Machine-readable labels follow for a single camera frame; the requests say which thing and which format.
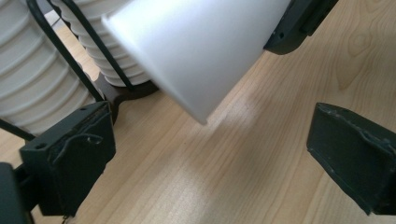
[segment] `black metal rod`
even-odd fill
[[[28,133],[8,122],[5,122],[2,119],[0,119],[0,128],[6,130],[9,133],[17,135],[18,137],[23,138],[26,141],[32,141],[35,138],[35,136],[31,133]]]
[[[26,0],[26,3],[27,3],[27,6],[29,7],[29,10],[32,13],[33,17],[37,21],[38,25],[41,27],[41,29],[44,31],[44,33],[47,35],[47,37],[52,42],[52,44],[59,50],[59,52],[62,54],[62,56],[64,56],[66,61],[69,63],[70,67],[73,69],[73,71],[79,77],[79,79],[82,81],[82,83],[85,85],[85,87],[87,87],[87,89],[91,93],[91,95],[95,98],[95,100],[97,102],[104,101],[105,99],[102,97],[102,95],[99,93],[99,91],[93,86],[90,79],[87,77],[87,75],[85,75],[84,71],[78,65],[78,63],[73,58],[73,56],[70,54],[69,50],[67,50],[67,48],[64,46],[64,43],[52,30],[52,27],[50,27],[50,25],[47,22],[46,18],[44,17],[43,13],[41,12],[40,8],[38,7],[37,1],[36,0]]]
[[[106,47],[105,43],[102,41],[100,36],[96,33],[96,31],[93,29],[90,22],[87,20],[87,18],[81,12],[81,10],[76,5],[76,3],[74,3],[73,0],[62,0],[62,1],[70,8],[70,10],[73,12],[73,14],[76,16],[76,18],[81,23],[81,25],[84,27],[84,29],[87,31],[87,33],[90,35],[93,42],[97,45],[99,50],[101,50],[102,53],[105,55],[106,59],[111,64],[111,66],[114,68],[116,73],[120,76],[120,78],[121,78],[122,82],[125,84],[125,86],[130,91],[133,91],[134,85],[132,85],[129,78],[125,75],[123,70],[120,68],[119,64],[114,59],[113,55],[110,53],[110,51]]]

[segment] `black plastic bracket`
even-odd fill
[[[342,107],[317,104],[307,147],[367,215],[396,215],[396,133]]]
[[[338,0],[291,0],[264,49],[283,55],[300,47],[327,17]]]
[[[22,189],[22,195],[25,191],[38,194],[44,216],[74,216],[116,153],[108,103],[86,105],[73,112],[20,152],[26,173],[21,179],[33,176],[41,189],[35,193],[29,193],[31,188]],[[24,204],[35,204],[35,200]]]

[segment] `black mount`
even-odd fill
[[[20,153],[15,171],[0,163],[0,223],[32,223],[37,204],[44,216],[74,216],[116,153],[108,102],[73,112]]]
[[[283,55],[300,47],[324,21],[338,0],[291,0],[264,49]]]
[[[396,133],[342,107],[317,104],[307,147],[367,215],[396,215]]]

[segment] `white ribbed object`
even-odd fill
[[[148,81],[149,77],[145,74],[143,68],[140,67],[113,36],[108,33],[108,30],[105,29],[101,21],[102,16],[124,6],[129,1],[130,0],[75,0],[74,2],[88,19],[96,33],[99,34],[131,83],[138,85]],[[93,58],[95,64],[105,76],[105,79],[111,85],[124,87],[125,84],[121,81],[103,53],[97,48],[72,11],[61,0],[51,0],[51,2],[61,9],[63,19],[70,22],[71,30],[78,35],[79,42],[86,48],[88,54]]]
[[[0,118],[39,135],[94,98],[19,0],[0,0]]]

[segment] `wood grain surface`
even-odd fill
[[[396,132],[396,1],[340,0],[293,53],[265,52],[206,126],[162,92],[123,103],[117,155],[77,223],[396,223],[366,216],[305,147],[316,102]],[[64,28],[64,42],[97,67]],[[0,133],[1,161],[23,142]],[[60,223],[42,217],[37,223]]]

